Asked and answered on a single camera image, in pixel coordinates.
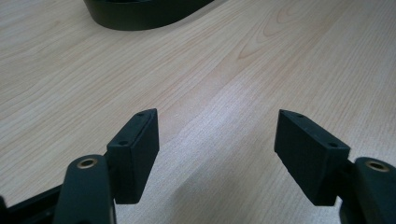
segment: black object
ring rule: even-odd
[[[279,111],[275,152],[312,204],[339,196],[344,224],[396,223],[396,169],[372,158],[352,163],[349,150],[304,115]]]
[[[158,28],[189,16],[213,0],[84,0],[92,18],[114,30]]]
[[[157,110],[134,115],[107,145],[105,156],[76,159],[64,183],[9,208],[0,223],[116,223],[116,203],[138,203],[159,151]]]

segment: black plastic part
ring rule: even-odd
[[[108,143],[105,156],[116,203],[140,201],[159,149],[156,109],[134,115]]]
[[[213,0],[84,0],[92,18],[114,30],[162,27],[189,16]]]
[[[311,119],[279,111],[275,152],[314,205],[334,205],[335,171],[346,164],[349,146]]]
[[[2,207],[0,223],[51,223],[60,192],[58,186],[8,209]]]
[[[396,169],[372,158],[358,158],[355,166],[354,186],[367,223],[396,223]]]
[[[103,156],[84,156],[70,163],[53,223],[116,223],[109,183]]]

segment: screw hole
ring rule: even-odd
[[[93,167],[97,162],[98,162],[97,159],[88,158],[88,159],[86,159],[86,160],[80,161],[80,162],[77,164],[77,167],[78,167],[79,169],[88,169],[88,168]]]
[[[128,141],[120,141],[120,142],[119,142],[119,144],[120,144],[121,146],[123,146],[123,147],[126,146],[126,145],[128,145],[128,143],[129,143]]]
[[[335,144],[335,143],[329,143],[329,146],[331,146],[331,147],[338,147],[338,145]]]
[[[379,171],[379,172],[389,172],[388,166],[385,164],[378,162],[378,161],[367,161],[366,166],[372,168],[373,170]]]

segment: wooden table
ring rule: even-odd
[[[0,3],[0,192],[63,182],[138,111],[161,150],[119,223],[339,223],[274,152],[280,108],[396,164],[396,2],[215,0],[163,28],[96,24],[82,0]]]

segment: light wood surface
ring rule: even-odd
[[[215,0],[163,28],[101,27],[82,0],[0,2],[0,194],[63,182],[138,111],[161,151],[119,223],[339,223],[274,152],[280,108],[396,165],[394,0]]]

